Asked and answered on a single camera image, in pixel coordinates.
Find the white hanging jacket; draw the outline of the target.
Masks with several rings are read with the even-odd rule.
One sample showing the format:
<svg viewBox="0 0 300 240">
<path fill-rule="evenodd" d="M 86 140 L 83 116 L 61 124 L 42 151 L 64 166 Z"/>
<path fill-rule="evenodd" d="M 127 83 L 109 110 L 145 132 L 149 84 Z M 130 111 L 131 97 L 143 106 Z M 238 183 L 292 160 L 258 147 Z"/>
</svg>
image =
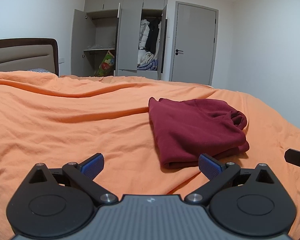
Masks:
<svg viewBox="0 0 300 240">
<path fill-rule="evenodd" d="M 139 49 L 143 50 L 146 46 L 146 42 L 149 35 L 149 22 L 144 19 L 140 22 L 140 33 L 139 33 Z"/>
</svg>

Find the grey room door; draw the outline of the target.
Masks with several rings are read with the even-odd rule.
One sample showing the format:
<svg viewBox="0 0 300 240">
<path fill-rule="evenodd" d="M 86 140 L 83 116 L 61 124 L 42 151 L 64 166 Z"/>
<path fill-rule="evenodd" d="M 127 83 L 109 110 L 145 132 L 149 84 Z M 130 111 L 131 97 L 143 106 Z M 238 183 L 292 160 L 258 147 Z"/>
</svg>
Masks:
<svg viewBox="0 0 300 240">
<path fill-rule="evenodd" d="M 177 1 L 170 81 L 211 85 L 216 57 L 219 11 Z M 175 50 L 184 54 L 176 55 Z"/>
</svg>

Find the blue patterned pillow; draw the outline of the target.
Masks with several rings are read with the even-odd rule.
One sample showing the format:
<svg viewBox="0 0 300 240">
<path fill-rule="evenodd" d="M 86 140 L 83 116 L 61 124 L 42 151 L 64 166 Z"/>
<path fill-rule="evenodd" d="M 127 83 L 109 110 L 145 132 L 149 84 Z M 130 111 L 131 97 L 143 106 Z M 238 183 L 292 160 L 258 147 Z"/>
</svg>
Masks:
<svg viewBox="0 0 300 240">
<path fill-rule="evenodd" d="M 37 72 L 37 73 L 50 73 L 50 71 L 43 69 L 43 68 L 34 68 L 29 69 L 29 72 Z"/>
</svg>

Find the grey built-in wardrobe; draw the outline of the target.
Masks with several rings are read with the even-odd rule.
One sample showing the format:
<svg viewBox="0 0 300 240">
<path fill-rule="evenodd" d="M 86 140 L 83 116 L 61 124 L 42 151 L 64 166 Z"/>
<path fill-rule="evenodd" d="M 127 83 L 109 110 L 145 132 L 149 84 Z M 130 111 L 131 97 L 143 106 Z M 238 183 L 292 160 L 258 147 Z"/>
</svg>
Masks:
<svg viewBox="0 0 300 240">
<path fill-rule="evenodd" d="M 83 10 L 74 10 L 71 35 L 71 74 L 95 76 L 108 50 L 87 50 L 94 44 L 113 45 L 116 76 L 141 76 L 160 80 L 164 66 L 167 0 L 85 0 Z M 159 18 L 154 59 L 157 70 L 137 70 L 140 22 Z"/>
</svg>

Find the blue striped folded cloth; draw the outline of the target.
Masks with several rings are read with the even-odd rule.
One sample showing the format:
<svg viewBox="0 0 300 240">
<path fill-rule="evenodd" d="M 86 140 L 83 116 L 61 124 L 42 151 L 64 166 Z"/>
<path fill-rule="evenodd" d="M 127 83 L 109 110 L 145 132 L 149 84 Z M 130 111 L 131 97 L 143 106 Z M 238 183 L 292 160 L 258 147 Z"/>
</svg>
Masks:
<svg viewBox="0 0 300 240">
<path fill-rule="evenodd" d="M 137 66 L 137 70 L 157 70 L 158 68 L 158 59 L 153 59 L 152 61 Z"/>
</svg>

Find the brown beige bed headboard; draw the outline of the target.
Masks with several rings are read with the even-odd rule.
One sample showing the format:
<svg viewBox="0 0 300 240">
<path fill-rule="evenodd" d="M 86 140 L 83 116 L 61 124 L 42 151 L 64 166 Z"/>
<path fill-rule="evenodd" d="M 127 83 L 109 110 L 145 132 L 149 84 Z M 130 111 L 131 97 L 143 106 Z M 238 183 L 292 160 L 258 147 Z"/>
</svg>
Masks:
<svg viewBox="0 0 300 240">
<path fill-rule="evenodd" d="M 0 72 L 44 69 L 58 75 L 58 44 L 53 38 L 0 40 Z"/>
</svg>

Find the black hanging garment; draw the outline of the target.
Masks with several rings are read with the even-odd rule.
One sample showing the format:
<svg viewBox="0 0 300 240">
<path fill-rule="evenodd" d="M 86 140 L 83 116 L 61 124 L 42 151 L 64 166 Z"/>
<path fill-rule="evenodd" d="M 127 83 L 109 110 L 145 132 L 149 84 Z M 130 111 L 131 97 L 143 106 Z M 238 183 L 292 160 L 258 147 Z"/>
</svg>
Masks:
<svg viewBox="0 0 300 240">
<path fill-rule="evenodd" d="M 149 23 L 149 33 L 148 38 L 145 45 L 145 50 L 147 52 L 152 53 L 153 55 L 156 52 L 156 46 L 157 46 L 157 39 L 159 35 L 159 24 L 161 23 L 161 20 L 159 18 L 155 18 Z"/>
</svg>

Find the white wall socket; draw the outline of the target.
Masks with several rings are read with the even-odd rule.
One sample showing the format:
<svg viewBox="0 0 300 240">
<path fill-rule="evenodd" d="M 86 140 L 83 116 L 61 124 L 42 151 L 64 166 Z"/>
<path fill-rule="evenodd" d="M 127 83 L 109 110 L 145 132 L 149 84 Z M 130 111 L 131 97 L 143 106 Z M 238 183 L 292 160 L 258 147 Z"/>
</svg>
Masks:
<svg viewBox="0 0 300 240">
<path fill-rule="evenodd" d="M 64 63 L 65 59 L 64 58 L 59 58 L 59 64 Z"/>
</svg>

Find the colourful fruit print bag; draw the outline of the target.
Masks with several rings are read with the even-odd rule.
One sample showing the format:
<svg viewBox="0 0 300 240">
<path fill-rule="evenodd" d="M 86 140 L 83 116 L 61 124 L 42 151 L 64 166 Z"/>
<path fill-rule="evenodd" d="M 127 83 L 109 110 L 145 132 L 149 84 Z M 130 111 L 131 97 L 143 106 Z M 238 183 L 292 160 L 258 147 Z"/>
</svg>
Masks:
<svg viewBox="0 0 300 240">
<path fill-rule="evenodd" d="M 107 51 L 101 63 L 95 70 L 96 77 L 111 76 L 114 74 L 115 56 L 111 51 Z"/>
</svg>

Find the white clothes on shelf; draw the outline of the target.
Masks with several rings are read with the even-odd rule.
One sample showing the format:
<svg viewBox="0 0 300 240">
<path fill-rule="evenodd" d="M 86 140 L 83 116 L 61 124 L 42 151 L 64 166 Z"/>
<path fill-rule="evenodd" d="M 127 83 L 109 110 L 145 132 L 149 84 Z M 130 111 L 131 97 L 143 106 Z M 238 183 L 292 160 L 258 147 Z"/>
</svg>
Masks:
<svg viewBox="0 0 300 240">
<path fill-rule="evenodd" d="M 112 50 L 112 49 L 115 49 L 112 44 L 111 45 L 94 44 L 87 48 L 87 50 Z"/>
</svg>

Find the maroon long sleeve shirt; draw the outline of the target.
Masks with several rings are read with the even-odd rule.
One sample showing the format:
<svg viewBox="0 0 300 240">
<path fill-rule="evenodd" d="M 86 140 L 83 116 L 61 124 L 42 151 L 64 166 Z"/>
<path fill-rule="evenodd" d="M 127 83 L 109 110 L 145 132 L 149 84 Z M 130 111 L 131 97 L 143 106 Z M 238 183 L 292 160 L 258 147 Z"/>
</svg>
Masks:
<svg viewBox="0 0 300 240">
<path fill-rule="evenodd" d="M 196 166 L 201 154 L 224 158 L 249 150 L 247 118 L 225 101 L 150 98 L 148 107 L 164 168 Z"/>
</svg>

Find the white folded clothes pile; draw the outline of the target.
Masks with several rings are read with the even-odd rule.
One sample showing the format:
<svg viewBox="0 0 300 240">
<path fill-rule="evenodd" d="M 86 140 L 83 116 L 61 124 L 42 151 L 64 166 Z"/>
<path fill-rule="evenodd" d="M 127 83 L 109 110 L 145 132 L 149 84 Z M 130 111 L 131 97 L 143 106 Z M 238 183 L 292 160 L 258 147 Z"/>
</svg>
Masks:
<svg viewBox="0 0 300 240">
<path fill-rule="evenodd" d="M 138 50 L 138 66 L 150 63 L 154 59 L 154 55 L 150 51 L 144 49 Z"/>
</svg>

